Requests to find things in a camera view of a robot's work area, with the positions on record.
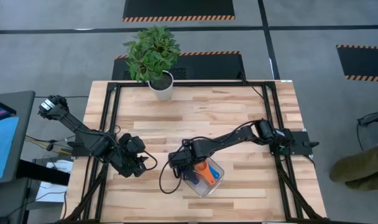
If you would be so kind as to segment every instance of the clear plastic box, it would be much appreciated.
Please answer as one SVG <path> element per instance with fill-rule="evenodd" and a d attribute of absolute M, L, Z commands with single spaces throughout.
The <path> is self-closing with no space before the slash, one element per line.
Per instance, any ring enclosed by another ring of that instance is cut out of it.
<path fill-rule="evenodd" d="M 207 158 L 205 162 L 197 164 L 192 172 L 182 174 L 183 180 L 200 197 L 212 194 L 224 177 L 224 170 L 214 160 Z"/>

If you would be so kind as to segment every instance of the white pot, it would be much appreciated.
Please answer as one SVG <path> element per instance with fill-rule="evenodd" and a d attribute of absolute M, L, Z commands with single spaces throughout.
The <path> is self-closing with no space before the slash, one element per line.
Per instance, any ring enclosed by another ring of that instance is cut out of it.
<path fill-rule="evenodd" d="M 155 90 L 152 88 L 152 86 L 150 85 L 150 82 L 148 82 L 148 85 L 149 87 L 153 90 L 154 94 L 156 95 L 157 99 L 158 100 L 169 100 L 172 96 L 172 86 L 173 86 L 173 83 L 174 83 L 174 77 L 171 75 L 171 73 L 169 73 L 168 71 L 165 71 L 163 70 L 164 73 L 167 73 L 171 76 L 171 79 L 172 79 L 172 82 L 171 82 L 171 85 L 166 88 L 165 90 Z"/>

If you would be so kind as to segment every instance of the orange object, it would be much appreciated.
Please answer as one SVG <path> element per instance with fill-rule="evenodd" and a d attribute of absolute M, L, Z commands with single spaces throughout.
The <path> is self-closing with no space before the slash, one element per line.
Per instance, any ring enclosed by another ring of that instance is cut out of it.
<path fill-rule="evenodd" d="M 197 173 L 202 175 L 210 185 L 215 184 L 215 178 L 211 173 L 210 168 L 208 167 L 208 163 L 206 161 L 196 164 L 195 170 L 197 171 Z"/>

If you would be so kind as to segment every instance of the concrete floor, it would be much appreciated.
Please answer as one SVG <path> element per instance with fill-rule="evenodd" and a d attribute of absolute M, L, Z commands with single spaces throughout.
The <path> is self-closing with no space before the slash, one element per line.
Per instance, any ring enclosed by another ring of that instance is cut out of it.
<path fill-rule="evenodd" d="M 0 30 L 167 26 L 260 26 L 256 0 L 233 0 L 235 21 L 122 24 L 121 0 L 0 0 Z M 264 0 L 270 26 L 352 26 L 378 24 L 378 0 Z M 240 50 L 249 79 L 272 79 L 263 31 L 174 32 L 184 52 Z M 87 95 L 93 80 L 110 80 L 113 59 L 126 53 L 131 33 L 0 35 L 0 93 L 34 90 L 37 95 Z M 360 151 L 356 118 L 378 111 L 378 83 L 344 79 L 336 44 L 378 45 L 378 30 L 271 31 L 281 79 L 293 80 L 305 127 L 315 148 L 316 172 L 332 220 L 378 223 L 378 191 L 359 192 L 329 180 L 338 159 Z M 83 118 L 86 99 L 69 99 Z M 27 134 L 71 135 L 58 122 L 36 115 Z M 361 130 L 365 149 L 378 142 L 378 126 Z M 22 158 L 46 151 L 25 144 Z M 54 222 L 62 207 L 36 210 L 29 223 Z"/>

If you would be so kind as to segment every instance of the black floor mat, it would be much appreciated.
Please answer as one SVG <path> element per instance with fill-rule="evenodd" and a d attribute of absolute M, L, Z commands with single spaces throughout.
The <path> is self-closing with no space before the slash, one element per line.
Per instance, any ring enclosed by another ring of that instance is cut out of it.
<path fill-rule="evenodd" d="M 126 0 L 123 22 L 233 20 L 232 0 Z"/>
<path fill-rule="evenodd" d="M 130 80 L 127 55 L 114 59 L 112 80 Z M 169 70 L 175 80 L 236 80 L 244 71 L 241 54 L 228 52 L 181 53 L 177 63 Z"/>
<path fill-rule="evenodd" d="M 378 47 L 337 45 L 345 78 L 378 82 Z"/>

